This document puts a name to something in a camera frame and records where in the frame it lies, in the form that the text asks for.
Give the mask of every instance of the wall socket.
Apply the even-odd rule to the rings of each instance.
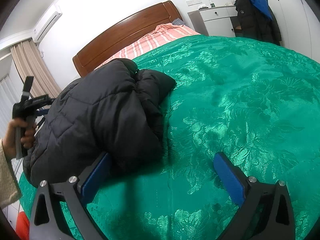
[[[195,5],[198,3],[202,3],[202,1],[201,0],[189,0],[189,1],[186,1],[186,3],[188,6],[191,6],[191,5]]]

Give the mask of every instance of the black jacket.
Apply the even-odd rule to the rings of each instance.
[[[52,104],[35,145],[23,160],[37,187],[78,176],[102,151],[129,172],[162,155],[163,122],[158,106],[175,80],[115,59],[69,84]]]
[[[235,5],[244,38],[280,45],[280,29],[270,8],[272,21],[253,6],[250,0],[236,0]]]

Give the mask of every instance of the metal screw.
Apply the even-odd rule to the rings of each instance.
[[[44,187],[45,185],[47,185],[47,181],[43,180],[40,182],[40,187]]]
[[[74,183],[76,181],[77,181],[77,177],[76,176],[72,176],[72,177],[69,178],[69,182],[70,183]]]
[[[280,185],[280,186],[285,186],[285,181],[279,180],[278,182],[279,182],[279,185]]]
[[[254,176],[250,176],[248,179],[249,179],[249,181],[252,182],[252,183],[257,182],[257,178],[254,177]]]

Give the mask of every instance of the white nightstand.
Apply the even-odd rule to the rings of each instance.
[[[235,6],[213,7],[188,13],[195,31],[206,36],[241,36]]]

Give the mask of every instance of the human hand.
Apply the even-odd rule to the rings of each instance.
[[[15,129],[16,127],[26,128],[28,123],[21,118],[15,118],[10,120],[8,124],[7,132],[2,140],[2,147],[4,155],[8,160],[12,160],[16,157],[16,145],[15,145]],[[21,138],[21,143],[26,149],[33,146],[35,141],[36,124],[34,123],[31,129],[26,130],[24,137]]]

